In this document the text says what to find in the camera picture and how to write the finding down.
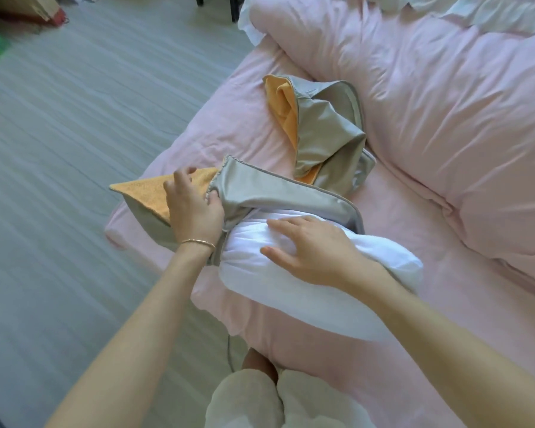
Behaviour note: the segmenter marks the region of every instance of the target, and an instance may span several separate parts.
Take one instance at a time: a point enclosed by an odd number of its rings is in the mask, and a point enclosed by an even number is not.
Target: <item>gray floor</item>
[[[0,417],[42,426],[152,276],[103,237],[136,178],[251,49],[228,0],[100,0],[61,29],[0,23]],[[193,306],[148,427],[196,427],[228,374]],[[239,364],[243,343],[237,342]]]

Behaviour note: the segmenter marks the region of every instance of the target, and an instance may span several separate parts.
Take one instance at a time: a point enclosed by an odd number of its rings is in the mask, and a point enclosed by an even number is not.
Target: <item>orange towel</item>
[[[201,168],[191,174],[192,184],[196,186],[200,195],[204,196],[208,185],[218,172],[218,168]],[[173,175],[153,177],[151,179],[140,179],[117,183],[109,186],[112,191],[128,195],[134,200],[143,204],[144,207],[151,210],[159,216],[164,222],[169,223],[171,216],[166,204],[166,192],[164,182],[172,180]]]
[[[297,153],[299,142],[299,138],[297,137],[297,103],[295,102],[293,87],[288,79],[274,75],[264,76],[264,87],[266,90],[267,104]],[[296,180],[312,185],[317,174],[319,174],[321,165],[315,165],[306,175]]]

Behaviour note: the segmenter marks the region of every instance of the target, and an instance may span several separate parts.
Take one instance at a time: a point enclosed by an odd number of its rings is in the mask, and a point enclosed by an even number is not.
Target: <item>left hand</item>
[[[222,234],[224,209],[218,192],[211,191],[208,201],[192,186],[189,167],[174,172],[174,181],[164,182],[166,203],[171,214],[171,228],[180,243],[190,238],[216,244]]]

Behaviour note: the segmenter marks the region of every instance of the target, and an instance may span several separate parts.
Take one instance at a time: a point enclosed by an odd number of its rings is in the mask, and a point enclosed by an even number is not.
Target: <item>gold bracelet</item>
[[[201,245],[206,245],[210,248],[212,248],[213,251],[216,250],[216,247],[214,246],[214,243],[207,242],[206,240],[198,240],[197,238],[187,238],[186,240],[183,240],[180,242],[182,245],[183,243],[199,243]]]

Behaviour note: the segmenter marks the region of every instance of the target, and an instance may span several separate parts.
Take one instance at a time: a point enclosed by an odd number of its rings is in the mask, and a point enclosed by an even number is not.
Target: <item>pink pillow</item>
[[[378,158],[467,246],[535,278],[535,35],[364,0],[257,0],[250,18],[315,79],[357,87]]]

